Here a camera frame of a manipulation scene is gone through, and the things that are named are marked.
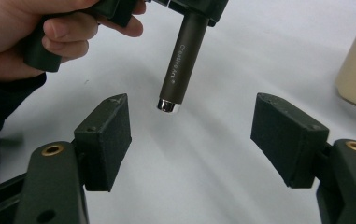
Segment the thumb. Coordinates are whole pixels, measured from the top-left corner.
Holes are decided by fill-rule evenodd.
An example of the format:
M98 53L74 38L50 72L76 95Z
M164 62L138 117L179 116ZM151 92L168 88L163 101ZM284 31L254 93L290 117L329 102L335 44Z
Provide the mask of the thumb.
M91 7L99 0L21 0L22 9L37 15L71 12Z

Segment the cylindrical tool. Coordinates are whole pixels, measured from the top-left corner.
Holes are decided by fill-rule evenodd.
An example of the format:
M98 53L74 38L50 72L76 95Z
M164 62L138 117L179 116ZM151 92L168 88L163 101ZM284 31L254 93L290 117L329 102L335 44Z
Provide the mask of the cylindrical tool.
M178 112L208 23L209 18L201 14L189 10L185 13L157 105L163 112Z

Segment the metal tip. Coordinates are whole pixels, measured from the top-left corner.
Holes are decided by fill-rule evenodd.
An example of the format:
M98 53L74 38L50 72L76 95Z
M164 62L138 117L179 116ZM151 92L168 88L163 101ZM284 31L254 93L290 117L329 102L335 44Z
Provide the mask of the metal tip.
M157 104L157 108L165 113L176 114L178 112L179 104L175 104L163 99L160 99Z

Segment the finger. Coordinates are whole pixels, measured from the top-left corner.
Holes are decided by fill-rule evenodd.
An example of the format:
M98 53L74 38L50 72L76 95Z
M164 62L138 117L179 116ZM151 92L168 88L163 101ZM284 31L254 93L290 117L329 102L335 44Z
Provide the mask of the finger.
M19 4L20 8L25 12L48 15L88 8L98 1L99 0L21 0Z
M98 22L89 14L76 12L46 20L43 29L50 40L73 42L93 38L98 32Z
M114 29L123 35L131 37L141 36L143 34L143 25L136 17L132 16L126 27L121 27L114 22L109 21L105 17L99 17L98 21L108 28Z
M146 3L143 0L137 0L136 6L132 14L134 15L141 15L146 12Z
M42 43L49 52L70 59L76 59L84 56L88 52L89 47L87 40L57 42L48 39L46 36L43 37Z

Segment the white table surface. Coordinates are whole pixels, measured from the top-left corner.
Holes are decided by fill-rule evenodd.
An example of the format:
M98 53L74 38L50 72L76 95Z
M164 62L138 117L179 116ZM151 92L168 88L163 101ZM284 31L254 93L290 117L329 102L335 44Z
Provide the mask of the white table surface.
M356 139L356 106L335 78L356 36L356 0L230 0L206 31L175 116L155 106L182 16L157 3L130 38L101 27L82 59L49 74L1 133L1 179L74 129L109 96L127 93L133 142L110 193L87 192L91 223L320 223L315 191L287 188L250 140L258 92L282 97Z

